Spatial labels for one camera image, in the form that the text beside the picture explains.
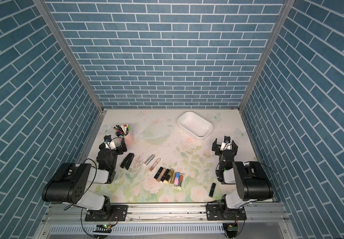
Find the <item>pink nude lipstick tube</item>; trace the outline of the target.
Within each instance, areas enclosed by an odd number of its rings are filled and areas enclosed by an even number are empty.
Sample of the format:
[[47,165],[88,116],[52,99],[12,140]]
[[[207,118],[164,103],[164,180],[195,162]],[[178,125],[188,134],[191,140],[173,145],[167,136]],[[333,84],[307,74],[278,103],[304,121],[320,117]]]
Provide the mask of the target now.
[[161,158],[158,158],[153,165],[150,167],[149,171],[153,171],[154,168],[159,164],[159,162],[161,161]]

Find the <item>white plastic storage box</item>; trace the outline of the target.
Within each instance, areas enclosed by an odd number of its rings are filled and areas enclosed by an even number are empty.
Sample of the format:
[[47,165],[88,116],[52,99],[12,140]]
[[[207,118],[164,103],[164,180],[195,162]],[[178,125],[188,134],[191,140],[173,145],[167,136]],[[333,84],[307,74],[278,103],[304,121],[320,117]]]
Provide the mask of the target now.
[[179,128],[197,140],[205,139],[213,130],[213,125],[194,112],[185,112],[177,120]]

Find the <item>silver lipstick tube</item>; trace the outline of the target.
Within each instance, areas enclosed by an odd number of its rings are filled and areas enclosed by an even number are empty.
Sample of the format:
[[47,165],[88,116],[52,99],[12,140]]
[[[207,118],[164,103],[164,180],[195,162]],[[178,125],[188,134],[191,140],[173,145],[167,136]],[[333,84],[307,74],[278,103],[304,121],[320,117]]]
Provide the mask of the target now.
[[151,156],[149,156],[148,157],[148,159],[145,161],[145,165],[149,165],[151,162],[152,162],[152,160],[155,158],[155,155],[154,154],[152,154]]

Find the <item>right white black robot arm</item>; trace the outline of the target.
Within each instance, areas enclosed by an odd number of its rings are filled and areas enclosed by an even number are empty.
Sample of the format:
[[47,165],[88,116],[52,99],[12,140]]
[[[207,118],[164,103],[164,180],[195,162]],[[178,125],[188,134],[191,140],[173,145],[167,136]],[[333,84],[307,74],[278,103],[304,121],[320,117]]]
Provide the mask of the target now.
[[215,170],[217,180],[223,185],[235,185],[236,190],[223,195],[219,201],[207,203],[207,220],[246,220],[244,206],[271,199],[273,187],[259,162],[235,161],[238,146],[229,136],[225,136],[221,144],[214,140],[212,151],[219,156]]

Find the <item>dark red lipstick tube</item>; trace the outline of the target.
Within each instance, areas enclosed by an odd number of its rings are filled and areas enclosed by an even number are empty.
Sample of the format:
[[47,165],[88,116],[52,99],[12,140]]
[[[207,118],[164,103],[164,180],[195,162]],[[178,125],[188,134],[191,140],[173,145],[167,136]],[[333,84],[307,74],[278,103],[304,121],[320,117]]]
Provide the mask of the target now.
[[181,187],[183,181],[183,174],[179,175],[179,180],[178,180],[178,187]]

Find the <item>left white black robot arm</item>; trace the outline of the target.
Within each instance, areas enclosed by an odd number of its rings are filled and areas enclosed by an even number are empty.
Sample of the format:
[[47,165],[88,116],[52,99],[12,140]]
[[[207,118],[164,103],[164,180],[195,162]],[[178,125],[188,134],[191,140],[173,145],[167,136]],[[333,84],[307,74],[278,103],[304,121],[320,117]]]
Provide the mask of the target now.
[[115,145],[114,139],[106,135],[99,149],[97,161],[92,164],[63,163],[43,189],[42,199],[86,209],[86,222],[125,221],[127,205],[111,205],[109,197],[89,190],[94,183],[113,182],[117,157],[127,151],[125,140]]

